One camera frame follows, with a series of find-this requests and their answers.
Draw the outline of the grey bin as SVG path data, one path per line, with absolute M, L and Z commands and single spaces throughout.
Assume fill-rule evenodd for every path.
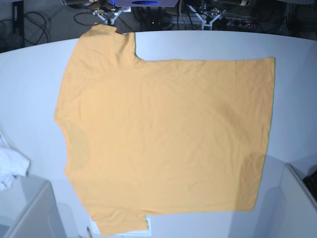
M 290 164 L 261 205 L 255 238 L 315 238 L 317 202 Z
M 67 237 L 52 184 L 37 176 L 18 177 L 0 192 L 2 238 Z

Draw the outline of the orange T-shirt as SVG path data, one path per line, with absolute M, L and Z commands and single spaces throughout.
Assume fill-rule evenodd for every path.
M 135 34 L 77 41 L 55 122 L 65 174 L 103 236 L 146 215 L 252 211 L 272 118 L 275 59 L 145 61 Z

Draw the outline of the grey bin left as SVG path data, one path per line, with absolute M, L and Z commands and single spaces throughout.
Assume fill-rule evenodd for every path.
M 67 237 L 52 184 L 37 176 L 18 177 L 0 192 L 2 238 Z

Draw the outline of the black keyboard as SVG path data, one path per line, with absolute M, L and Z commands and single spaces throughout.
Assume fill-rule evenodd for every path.
M 306 185 L 312 196 L 317 198 L 317 171 L 313 172 L 310 176 L 306 176 L 303 179 L 303 183 Z

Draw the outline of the white crumpled cloth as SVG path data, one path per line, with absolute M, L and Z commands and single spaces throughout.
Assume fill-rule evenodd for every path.
M 0 190 L 10 189 L 17 177 L 26 177 L 30 160 L 12 148 L 0 132 Z

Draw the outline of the grey bin right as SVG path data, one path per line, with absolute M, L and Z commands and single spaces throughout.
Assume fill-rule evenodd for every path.
M 261 205 L 255 238 L 315 238 L 317 202 L 290 164 Z

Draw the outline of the pencil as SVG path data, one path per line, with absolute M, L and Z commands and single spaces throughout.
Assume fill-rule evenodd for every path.
M 91 232 L 90 232 L 89 227 L 87 227 L 87 233 L 88 233 L 88 238 L 92 238 L 92 234 L 91 234 Z

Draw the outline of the purple box with blue oval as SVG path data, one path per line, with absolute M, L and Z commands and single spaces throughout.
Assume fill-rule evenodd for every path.
M 118 7 L 175 7 L 179 0 L 113 0 Z

